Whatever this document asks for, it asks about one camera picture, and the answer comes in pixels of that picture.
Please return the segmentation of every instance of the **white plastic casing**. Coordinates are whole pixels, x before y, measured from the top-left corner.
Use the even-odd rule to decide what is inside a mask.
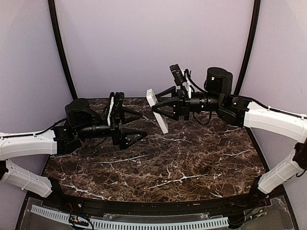
[[[0,182],[6,182],[20,187],[22,190],[28,190],[42,197],[51,194],[51,182],[48,178],[38,176],[26,169],[14,164],[11,160],[6,160],[6,172]]]
[[[273,112],[255,102],[249,103],[248,108],[249,111],[245,113],[244,117],[245,127],[260,128],[292,138],[299,143],[305,142],[307,138],[307,119]]]
[[[295,174],[303,171],[303,169],[292,160],[294,155],[295,150],[293,150],[288,157],[277,164],[273,169],[262,175],[258,182],[258,189],[263,193],[268,194]]]
[[[111,97],[109,113],[107,115],[107,125],[108,126],[111,126],[111,112],[112,112],[112,109],[113,109],[113,105],[114,105],[114,97]]]
[[[33,136],[29,137],[0,138],[0,161],[20,156],[37,154],[53,155],[57,153],[57,143],[53,140],[55,137],[54,131],[49,130],[38,136],[34,136],[35,133],[0,133],[0,137],[33,134]]]
[[[148,104],[150,105],[150,107],[154,106],[155,104],[158,103],[158,100],[154,94],[154,91],[152,89],[149,89],[147,90],[147,94],[146,94],[146,98],[147,98],[147,101],[148,101]],[[158,124],[162,130],[162,132],[165,134],[165,133],[168,133],[168,124],[167,124],[167,121],[165,120],[165,117],[158,114],[158,113],[153,113],[155,118],[157,119],[158,121]]]
[[[184,75],[185,75],[185,74],[184,74],[185,70],[182,69],[181,72],[182,72],[182,75],[184,76]],[[190,80],[189,80],[188,77],[186,77],[186,80],[187,80],[187,82],[183,83],[183,86],[184,86],[184,87],[186,88],[186,90],[188,91],[188,97],[191,99],[191,98],[192,98],[191,82],[190,82]]]

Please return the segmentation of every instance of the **white wall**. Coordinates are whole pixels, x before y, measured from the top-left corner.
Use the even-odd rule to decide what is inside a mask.
[[[240,71],[253,0],[57,0],[63,43],[80,97],[144,97],[174,85],[169,66]]]
[[[0,132],[42,130],[63,118],[71,96],[47,0],[0,1]],[[40,174],[46,156],[13,159]],[[25,191],[0,183],[0,229],[13,230]]]
[[[242,95],[266,105],[307,114],[307,1],[262,1],[259,23]],[[269,166],[274,167],[295,142],[253,130]],[[285,183],[300,229],[307,226],[307,176]]]

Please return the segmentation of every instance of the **wire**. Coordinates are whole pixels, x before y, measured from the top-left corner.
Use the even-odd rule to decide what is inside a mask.
[[[50,126],[49,128],[45,129],[44,131],[41,131],[39,133],[28,133],[28,134],[20,134],[20,135],[10,135],[10,136],[3,136],[1,138],[19,138],[19,137],[31,137],[31,136],[38,136],[38,135],[41,135],[43,133],[46,133],[48,130],[52,129],[53,127],[57,126],[58,124],[66,121],[67,118],[64,118],[64,119],[61,119],[59,121],[57,121],[56,123],[54,123],[52,126]]]
[[[240,205],[240,204],[237,204],[237,203],[235,203],[235,202],[229,202],[229,204],[230,205],[236,205],[236,206],[238,206],[238,207],[247,207],[248,205],[246,204],[246,205]]]
[[[289,113],[289,112],[286,112],[286,111],[282,111],[282,110],[279,110],[279,109],[275,109],[275,108],[269,108],[268,106],[262,104],[261,102],[251,98],[251,97],[244,97],[244,96],[238,96],[238,97],[241,97],[241,98],[245,98],[245,99],[249,99],[255,103],[257,103],[258,105],[260,105],[261,107],[265,108],[265,109],[269,109],[273,112],[277,112],[277,113],[281,113],[281,114],[286,114],[286,115],[290,115],[290,116],[294,116],[294,117],[297,117],[297,118],[304,118],[304,119],[307,119],[307,116],[301,116],[301,115],[297,115],[297,114],[292,114],[292,113]]]
[[[50,126],[49,128],[45,129],[44,131],[41,131],[41,132],[39,132],[39,133],[36,133],[36,136],[41,135],[41,134],[43,134],[43,133],[46,133],[48,130],[52,129],[53,127],[57,126],[58,124],[60,124],[60,123],[62,123],[62,122],[64,122],[64,121],[66,121],[66,120],[67,120],[67,118],[63,118],[63,119],[57,121],[57,122],[54,123],[52,126]]]
[[[193,86],[190,85],[190,87],[191,87],[192,91],[195,92],[195,89],[193,88]]]
[[[90,147],[90,149],[92,150],[92,152],[91,152],[91,154],[90,154],[88,157],[91,157],[93,154],[95,154],[95,153],[96,153],[96,148],[97,148],[99,145],[101,145],[103,142],[105,142],[105,141],[106,141],[106,137],[105,137],[102,141],[100,141],[98,144],[95,145],[94,150],[92,150],[91,147]]]
[[[296,177],[301,177],[302,175],[304,175],[305,174],[305,172],[306,172],[306,169],[301,173],[301,174],[296,174]]]
[[[72,229],[75,229],[75,230],[84,230],[84,229],[87,229],[88,226],[84,226],[84,228],[81,228],[81,227],[78,227],[78,226],[75,225],[75,221],[79,222],[78,217],[81,217],[81,218],[85,219],[85,220],[88,222],[88,226],[91,225],[92,230],[94,230],[94,225],[93,225],[93,223],[91,222],[91,220],[90,220],[88,217],[83,216],[83,215],[80,215],[80,214],[70,213],[70,214],[69,214],[69,221],[68,221],[68,222],[69,222],[70,224],[72,224],[72,226],[70,225],[70,227],[71,227]]]
[[[247,214],[245,214],[243,217],[241,217],[240,219],[237,219],[236,221],[233,221],[229,224],[235,224],[237,223],[238,221],[242,220],[242,219],[245,219],[246,216],[248,216],[250,213],[252,213],[256,208],[257,208],[258,205],[256,205],[256,207],[254,207],[251,211],[249,211]]]
[[[210,111],[210,114],[209,114],[209,118],[208,118],[208,121],[206,123],[203,123],[201,122],[196,116],[195,116],[195,113],[193,112],[193,118],[197,121],[198,124],[201,124],[202,126],[206,126],[210,123],[211,121],[211,118],[212,118],[212,111]]]
[[[233,222],[231,222],[231,223],[229,223],[229,224],[232,224],[232,225],[242,225],[242,224],[244,224],[244,223],[246,223],[246,222],[252,220],[253,217],[254,217],[255,215],[257,215],[259,212],[260,212],[260,213],[263,212],[263,211],[266,209],[268,203],[267,203],[267,201],[266,201],[265,199],[263,199],[262,201],[263,201],[264,204],[265,204],[264,209],[261,209],[261,210],[259,210],[256,214],[251,215],[247,220],[244,220],[243,222],[237,223],[238,221],[240,221],[240,220],[242,220],[242,219],[245,219],[249,214],[251,214],[251,213],[257,208],[258,205],[256,205],[252,210],[250,210],[250,211],[249,211],[247,214],[245,214],[243,217],[241,217],[240,219],[237,219],[236,221],[233,221]]]
[[[71,205],[71,203],[68,203],[69,204],[69,206],[71,207],[71,212],[73,212],[73,208],[72,208],[72,205]]]
[[[196,89],[198,89],[198,90],[201,91],[201,92],[206,92],[205,90],[203,90],[203,89],[200,88],[197,84],[194,83],[194,81],[193,81],[192,78],[191,78],[191,72],[192,72],[192,71],[189,72],[189,70],[186,69],[186,70],[184,71],[184,74],[188,77],[189,81],[192,83],[192,85],[195,86]]]
[[[64,206],[62,207],[57,207],[56,205],[52,204],[49,200],[45,199],[45,201],[47,201],[51,206],[53,206],[54,208],[56,208],[57,210],[59,211],[63,211],[63,209],[67,206],[67,205],[71,205],[71,203],[66,203]]]

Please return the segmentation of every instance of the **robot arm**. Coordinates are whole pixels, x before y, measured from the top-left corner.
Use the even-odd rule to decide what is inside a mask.
[[[178,65],[171,66],[176,84],[179,82],[183,86],[185,78],[179,70]],[[191,80],[189,71],[185,72]],[[251,200],[259,201],[274,188],[307,169],[307,116],[271,108],[252,98],[231,95],[232,77],[232,74],[224,69],[209,68],[204,84],[205,91],[197,87],[201,92],[192,92],[189,97],[183,87],[177,90],[172,87],[157,94],[156,103],[150,106],[152,111],[161,115],[162,118],[166,116],[174,120],[179,120],[180,116],[183,116],[184,120],[189,120],[191,112],[214,111],[219,118],[231,125],[260,128],[296,140],[295,150],[289,156],[255,180],[249,194],[254,198]],[[171,98],[160,98],[167,93],[171,93]],[[148,101],[154,97],[152,89],[148,90]],[[172,107],[172,113],[164,110],[165,107]]]
[[[48,197],[52,192],[61,192],[59,183],[35,175],[14,164],[10,158],[36,154],[68,154],[81,147],[88,138],[112,137],[113,144],[127,149],[147,136],[144,131],[119,128],[140,119],[142,114],[123,107],[124,93],[111,93],[104,111],[105,118],[92,110],[86,99],[77,99],[65,107],[66,119],[41,132],[5,134],[0,133],[0,181]]]

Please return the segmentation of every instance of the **marble tabletop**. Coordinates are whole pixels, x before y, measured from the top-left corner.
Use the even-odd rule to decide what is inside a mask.
[[[102,113],[107,100],[91,99]],[[146,99],[124,105],[144,117],[121,127],[148,136],[127,150],[111,138],[86,140],[69,155],[50,157],[44,176],[59,180],[66,194],[112,201],[177,202],[247,193],[265,170],[244,128],[226,124],[213,114],[209,125],[168,119],[163,135]],[[207,113],[198,115],[205,121]]]

